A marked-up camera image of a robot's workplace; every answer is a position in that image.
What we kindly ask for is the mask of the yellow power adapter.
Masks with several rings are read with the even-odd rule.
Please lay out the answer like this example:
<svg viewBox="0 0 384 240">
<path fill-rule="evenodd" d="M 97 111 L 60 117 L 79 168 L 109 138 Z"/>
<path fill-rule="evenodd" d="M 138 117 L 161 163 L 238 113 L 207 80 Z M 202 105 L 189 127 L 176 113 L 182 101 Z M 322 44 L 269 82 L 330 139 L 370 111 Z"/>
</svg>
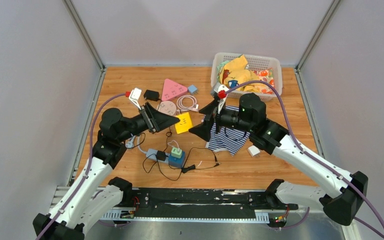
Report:
<svg viewBox="0 0 384 240">
<path fill-rule="evenodd" d="M 179 119 L 174 125 L 177 134 L 188 132 L 193 127 L 193 122 L 189 112 L 184 112 L 176 116 Z"/>
</svg>

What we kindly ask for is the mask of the pink triangular power strip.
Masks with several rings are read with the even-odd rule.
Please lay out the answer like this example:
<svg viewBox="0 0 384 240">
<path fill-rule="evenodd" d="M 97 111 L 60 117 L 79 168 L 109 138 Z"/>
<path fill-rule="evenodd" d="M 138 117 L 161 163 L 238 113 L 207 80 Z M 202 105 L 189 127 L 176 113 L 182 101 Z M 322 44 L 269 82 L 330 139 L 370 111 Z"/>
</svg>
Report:
<svg viewBox="0 0 384 240">
<path fill-rule="evenodd" d="M 161 93 L 162 101 L 171 101 L 188 93 L 188 88 L 178 82 L 166 78 Z"/>
</svg>

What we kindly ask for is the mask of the light blue power strip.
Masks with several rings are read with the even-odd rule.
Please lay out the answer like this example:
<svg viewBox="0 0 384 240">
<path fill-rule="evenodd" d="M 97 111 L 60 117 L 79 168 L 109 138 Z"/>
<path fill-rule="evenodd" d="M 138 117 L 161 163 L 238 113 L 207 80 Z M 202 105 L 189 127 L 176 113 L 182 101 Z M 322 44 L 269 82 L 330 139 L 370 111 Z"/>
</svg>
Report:
<svg viewBox="0 0 384 240">
<path fill-rule="evenodd" d="M 156 149 L 148 149 L 147 152 L 146 152 L 146 157 L 149 159 L 149 160 L 153 160 L 154 162 L 162 162 L 164 164 L 169 164 L 169 153 L 167 152 L 164 152 L 165 154 L 165 159 L 162 159 L 162 151 L 160 150 L 156 150 Z"/>
</svg>

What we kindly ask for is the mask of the green cube charger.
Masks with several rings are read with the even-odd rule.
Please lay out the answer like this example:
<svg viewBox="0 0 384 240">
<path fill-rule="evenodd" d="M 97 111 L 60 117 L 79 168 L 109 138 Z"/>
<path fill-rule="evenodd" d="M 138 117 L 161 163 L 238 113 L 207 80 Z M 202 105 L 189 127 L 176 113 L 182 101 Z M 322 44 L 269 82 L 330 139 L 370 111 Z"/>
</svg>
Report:
<svg viewBox="0 0 384 240">
<path fill-rule="evenodd" d="M 172 147 L 170 155 L 173 158 L 180 159 L 182 157 L 182 155 L 183 155 L 183 151 L 180 148 L 178 148 L 178 147 Z"/>
</svg>

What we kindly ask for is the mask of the black adapter with cable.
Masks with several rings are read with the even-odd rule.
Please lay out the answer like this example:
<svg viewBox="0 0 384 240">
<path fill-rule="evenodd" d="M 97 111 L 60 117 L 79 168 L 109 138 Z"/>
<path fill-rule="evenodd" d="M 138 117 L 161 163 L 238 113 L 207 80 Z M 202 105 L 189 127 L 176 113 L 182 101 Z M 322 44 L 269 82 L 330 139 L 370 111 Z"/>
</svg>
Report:
<svg viewBox="0 0 384 240">
<path fill-rule="evenodd" d="M 173 132 L 171 131 L 171 127 L 169 127 L 169 130 L 165 133 L 165 135 L 166 135 L 166 142 L 165 142 L 166 147 L 164 150 L 156 150 L 156 149 L 149 148 L 148 151 L 145 153 L 145 159 L 142 161 L 142 168 L 145 171 L 145 173 L 149 174 L 154 169 L 154 166 L 157 166 L 158 171 L 166 179 L 175 182 L 175 181 L 178 181 L 182 175 L 190 171 L 208 170 L 208 169 L 216 168 L 221 165 L 215 152 L 206 147 L 192 147 L 187 152 L 180 149 L 181 151 L 180 157 L 173 156 L 172 152 L 170 153 L 168 152 L 168 148 L 171 146 L 168 140 L 173 135 Z M 213 156 L 214 165 L 209 167 L 199 167 L 200 164 L 187 165 L 193 150 L 209 150 Z M 177 178 L 168 177 L 166 174 L 164 174 L 161 168 L 161 164 L 166 164 L 171 170 L 179 170 L 179 174 Z"/>
</svg>

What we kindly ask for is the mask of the blue cube charger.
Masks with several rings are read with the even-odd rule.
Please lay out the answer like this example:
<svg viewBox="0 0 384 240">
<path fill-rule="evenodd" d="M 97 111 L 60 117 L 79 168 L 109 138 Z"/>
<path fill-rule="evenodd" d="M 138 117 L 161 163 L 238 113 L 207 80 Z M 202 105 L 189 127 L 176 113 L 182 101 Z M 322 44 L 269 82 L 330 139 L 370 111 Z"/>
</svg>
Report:
<svg viewBox="0 0 384 240">
<path fill-rule="evenodd" d="M 175 157 L 170 154 L 168 157 L 168 164 L 174 168 L 183 168 L 185 162 L 185 155 L 186 153 L 184 151 L 182 152 L 181 157 Z"/>
</svg>

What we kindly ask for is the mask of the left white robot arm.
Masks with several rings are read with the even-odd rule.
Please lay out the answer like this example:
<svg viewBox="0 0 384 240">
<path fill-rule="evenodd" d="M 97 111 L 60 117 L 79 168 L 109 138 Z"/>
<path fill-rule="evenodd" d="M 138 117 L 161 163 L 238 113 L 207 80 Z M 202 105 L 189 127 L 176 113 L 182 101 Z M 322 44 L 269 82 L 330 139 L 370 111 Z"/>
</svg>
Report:
<svg viewBox="0 0 384 240">
<path fill-rule="evenodd" d="M 131 118 L 124 117 L 118 108 L 105 110 L 81 175 L 49 213 L 39 213 L 33 220 L 36 238 L 83 240 L 112 207 L 129 206 L 133 201 L 132 183 L 120 177 L 111 179 L 97 196 L 94 194 L 127 151 L 126 140 L 145 131 L 158 133 L 179 121 L 149 103 L 139 107 L 139 114 Z"/>
</svg>

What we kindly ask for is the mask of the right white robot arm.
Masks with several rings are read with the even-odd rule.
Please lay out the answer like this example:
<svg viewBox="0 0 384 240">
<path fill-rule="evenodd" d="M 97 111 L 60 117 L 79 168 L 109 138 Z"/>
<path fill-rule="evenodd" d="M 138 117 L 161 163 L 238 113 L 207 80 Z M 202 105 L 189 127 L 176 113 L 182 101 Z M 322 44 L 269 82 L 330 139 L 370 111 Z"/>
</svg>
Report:
<svg viewBox="0 0 384 240">
<path fill-rule="evenodd" d="M 361 171 L 341 169 L 307 148 L 287 128 L 267 118 L 266 104 L 256 94 L 242 95 L 238 110 L 227 109 L 216 96 L 199 113 L 205 118 L 190 133 L 208 142 L 212 127 L 244 131 L 259 150 L 285 160 L 317 183 L 311 187 L 275 179 L 265 195 L 270 208 L 297 204 L 322 210 L 340 225 L 352 223 L 367 195 L 368 177 Z"/>
</svg>

